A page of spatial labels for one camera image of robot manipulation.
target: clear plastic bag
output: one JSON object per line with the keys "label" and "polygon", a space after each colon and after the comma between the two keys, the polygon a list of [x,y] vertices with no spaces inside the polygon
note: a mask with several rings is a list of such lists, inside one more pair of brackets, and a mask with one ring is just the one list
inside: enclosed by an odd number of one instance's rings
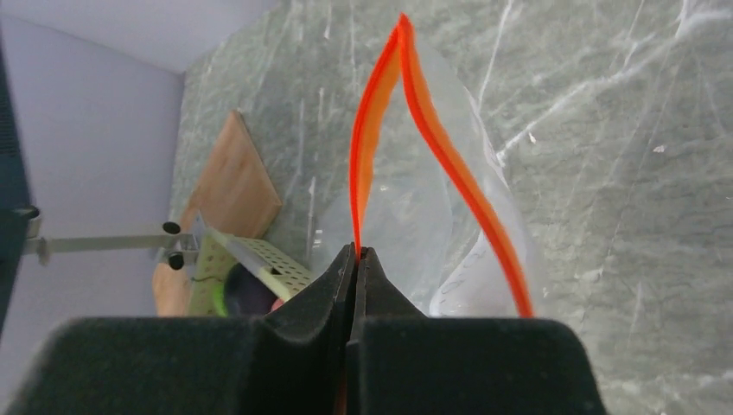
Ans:
{"label": "clear plastic bag", "polygon": [[[474,101],[433,48],[417,40],[415,49],[440,124],[506,230],[535,312],[546,315],[541,255],[513,205]],[[368,197],[361,239],[376,250],[386,275],[419,309],[431,316],[517,316],[500,261],[416,128],[401,81],[381,120]],[[313,271],[324,270],[353,238],[349,205],[344,189],[321,217]]]}

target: orange zipper seal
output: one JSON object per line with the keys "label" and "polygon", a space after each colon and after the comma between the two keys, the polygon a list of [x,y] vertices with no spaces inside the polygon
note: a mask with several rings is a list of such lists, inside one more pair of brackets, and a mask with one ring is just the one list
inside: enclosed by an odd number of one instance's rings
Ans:
{"label": "orange zipper seal", "polygon": [[349,157],[349,196],[356,252],[361,250],[361,223],[372,187],[373,159],[379,144],[379,128],[400,75],[407,106],[415,125],[491,243],[506,275],[519,316],[532,317],[532,300],[517,252],[514,251],[494,208],[481,192],[440,123],[417,58],[415,29],[405,14],[400,15],[397,26],[377,60],[354,120]]}

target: green object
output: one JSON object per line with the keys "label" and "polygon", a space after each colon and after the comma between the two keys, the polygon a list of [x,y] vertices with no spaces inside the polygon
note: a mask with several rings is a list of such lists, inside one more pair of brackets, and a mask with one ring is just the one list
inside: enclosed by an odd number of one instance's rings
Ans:
{"label": "green object", "polygon": [[227,317],[229,313],[226,312],[226,305],[224,304],[224,284],[216,284],[212,288],[212,303],[216,315],[220,317]]}

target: perforated metal plate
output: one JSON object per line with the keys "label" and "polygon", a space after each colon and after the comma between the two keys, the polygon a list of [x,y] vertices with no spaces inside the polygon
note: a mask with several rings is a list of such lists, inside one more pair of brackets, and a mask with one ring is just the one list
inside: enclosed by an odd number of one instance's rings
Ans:
{"label": "perforated metal plate", "polygon": [[[302,265],[261,239],[234,238],[225,235],[254,251],[275,270],[252,273],[283,301],[288,301],[312,281],[312,274]],[[229,270],[237,264],[234,256],[211,235],[202,239],[195,273],[191,277],[189,316],[217,316],[214,293],[221,287]]]}

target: black knob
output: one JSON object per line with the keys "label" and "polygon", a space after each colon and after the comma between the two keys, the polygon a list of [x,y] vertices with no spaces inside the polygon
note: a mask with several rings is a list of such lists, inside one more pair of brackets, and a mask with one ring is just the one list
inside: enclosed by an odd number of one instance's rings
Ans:
{"label": "black knob", "polygon": [[168,256],[168,265],[178,271],[185,265],[183,254],[181,252],[173,252]]}
{"label": "black knob", "polygon": [[171,235],[177,235],[181,233],[181,226],[175,222],[165,222],[163,223],[163,231]]}
{"label": "black knob", "polygon": [[27,207],[25,207],[23,209],[18,209],[17,212],[25,220],[33,220],[33,219],[41,216],[41,211],[38,210],[38,207],[35,207],[33,205],[28,205]]}

